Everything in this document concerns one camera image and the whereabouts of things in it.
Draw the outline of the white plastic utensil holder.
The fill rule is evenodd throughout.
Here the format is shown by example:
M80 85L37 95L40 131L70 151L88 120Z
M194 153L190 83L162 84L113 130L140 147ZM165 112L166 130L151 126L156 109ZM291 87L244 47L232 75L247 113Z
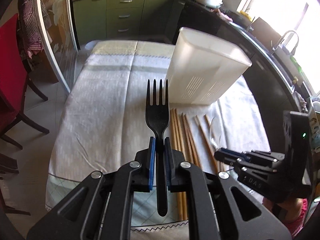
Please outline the white plastic utensil holder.
M236 44L182 27L166 75L169 101L211 105L251 65Z

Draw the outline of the red wooden chair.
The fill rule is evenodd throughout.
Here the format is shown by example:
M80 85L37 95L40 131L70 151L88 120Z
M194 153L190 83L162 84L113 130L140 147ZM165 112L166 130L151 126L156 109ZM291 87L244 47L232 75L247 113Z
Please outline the red wooden chair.
M30 79L17 45L18 14L14 14L1 26L1 139L20 150L23 148L7 135L19 122L24 122L41 133L48 134L49 130L37 124L24 113L25 93L28 87L42 100L45 96Z

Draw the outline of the pink dish cloth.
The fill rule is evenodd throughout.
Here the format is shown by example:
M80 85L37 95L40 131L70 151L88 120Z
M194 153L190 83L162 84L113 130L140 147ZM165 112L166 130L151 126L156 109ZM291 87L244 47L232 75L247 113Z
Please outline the pink dish cloth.
M217 16L219 16L220 19L226 21L226 22L233 22L233 19L230 18L228 15L224 14L220 10L216 12Z

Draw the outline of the glass sliding door floral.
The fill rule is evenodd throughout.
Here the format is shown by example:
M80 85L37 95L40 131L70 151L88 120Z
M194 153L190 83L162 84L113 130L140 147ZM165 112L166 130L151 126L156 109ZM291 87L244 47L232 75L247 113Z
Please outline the glass sliding door floral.
M78 54L71 0L33 0L41 43L48 62L66 94L73 88Z

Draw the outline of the green kitchen cabinets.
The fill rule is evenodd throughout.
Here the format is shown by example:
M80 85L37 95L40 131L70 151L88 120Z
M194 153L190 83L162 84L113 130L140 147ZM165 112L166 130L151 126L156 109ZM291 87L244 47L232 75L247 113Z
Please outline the green kitchen cabinets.
M183 0L75 0L78 44L93 40L142 40L172 44Z

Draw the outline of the chrome kitchen faucet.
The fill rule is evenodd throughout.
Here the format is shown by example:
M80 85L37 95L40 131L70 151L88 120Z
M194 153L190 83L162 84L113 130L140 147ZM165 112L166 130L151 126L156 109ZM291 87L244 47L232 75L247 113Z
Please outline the chrome kitchen faucet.
M296 49L297 49L297 47L299 45L299 36L298 36L297 32L294 31L294 30L288 30L282 35L282 37L277 41L277 43L274 46L272 46L271 55L273 55L276 52L277 48L281 44L284 44L286 46L290 42L290 40L293 38L294 35L296 35L296 39L297 40L296 40L295 46L290 51L290 54L292 56L294 56L295 53L296 53Z

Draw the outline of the wooden chopstick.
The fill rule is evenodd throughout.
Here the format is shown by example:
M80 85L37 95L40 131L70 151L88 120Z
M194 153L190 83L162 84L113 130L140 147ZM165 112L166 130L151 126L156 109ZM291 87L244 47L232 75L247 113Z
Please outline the wooden chopstick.
M176 126L175 126L175 114L174 110L170 110L170 122L171 122L171 135L173 137L173 146L172 148L174 150L179 150L178 146L178 139L177 139L177 133L176 133ZM177 194L177 208L178 208L178 218L179 220L184 220L183 217L183 202L182 202L182 193L178 192Z
M195 145L194 137L193 137L193 134L191 132L191 126L189 124L189 120L188 120L188 117L187 117L186 114L184 115L184 118L185 118L185 121L187 123L187 129L188 129L188 133L189 133L189 138L190 138L190 143L191 143L191 148L192 148L192 153L193 153L193 159L195 161L195 164L198 167L202 168L202 165L201 165L201 162L200 162L200 159L199 159L199 155L198 155L198 152L197 152L197 148L196 148L196 145Z
M204 131L204 129L203 129L202 125L201 125L200 119L199 119L199 117L197 115L195 116L195 120L196 120L196 123L199 126L200 131L202 133L202 136L204 138L205 146L207 148L207 152L208 152L208 155L210 157L210 160L212 161L212 165L214 167L214 170L215 170L216 173L218 173L219 172L219 167L218 167L218 163L217 163L217 161L216 161L216 159L214 157L214 151L213 151L213 148L212 148L212 146L210 144L210 141L207 139L205 131Z
M191 143L190 143L190 138L189 138L189 133L188 133L188 129L187 129L187 123L185 121L184 118L184 113L181 114L182 116L182 121L183 121L183 127L184 127L184 131L185 131L185 136L186 136L186 140L187 140L187 152L188 152L188 159L191 163L195 164L195 161L193 159L193 153L192 153L192 148L191 148Z
M176 119L176 126L177 126L177 138L178 138L178 146L179 146L179 151L183 153L183 156L185 157L185 149L184 149L184 142L183 142L183 135L182 135L182 130L181 130L181 123L180 119L178 116L177 109L174 109L174 115ZM182 202L183 202L183 219L187 220L188 219L188 208L187 208L187 197L185 192L182 192Z

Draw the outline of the checkered hanging cloth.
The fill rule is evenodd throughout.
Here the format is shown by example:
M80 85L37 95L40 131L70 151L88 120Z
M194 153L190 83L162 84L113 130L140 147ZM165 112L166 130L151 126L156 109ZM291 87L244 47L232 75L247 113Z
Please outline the checkered hanging cloth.
M18 13L23 33L23 46L27 56L31 59L43 51L41 36L37 27L33 0L18 0Z

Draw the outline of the black plastic fork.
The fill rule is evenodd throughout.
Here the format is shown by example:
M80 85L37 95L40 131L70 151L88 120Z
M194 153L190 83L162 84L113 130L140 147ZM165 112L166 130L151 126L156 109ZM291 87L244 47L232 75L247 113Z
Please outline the black plastic fork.
M167 215L167 178L164 160L164 132L169 124L168 84L153 81L147 85L145 120L155 135L157 212L161 217Z

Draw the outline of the clear plastic spoon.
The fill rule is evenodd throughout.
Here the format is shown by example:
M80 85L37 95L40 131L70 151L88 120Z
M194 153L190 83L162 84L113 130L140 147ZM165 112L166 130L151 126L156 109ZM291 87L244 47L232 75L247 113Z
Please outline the clear plastic spoon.
M221 126L220 120L217 116L213 117L210 124L210 136L209 140L213 146L214 151L217 151L221 146Z

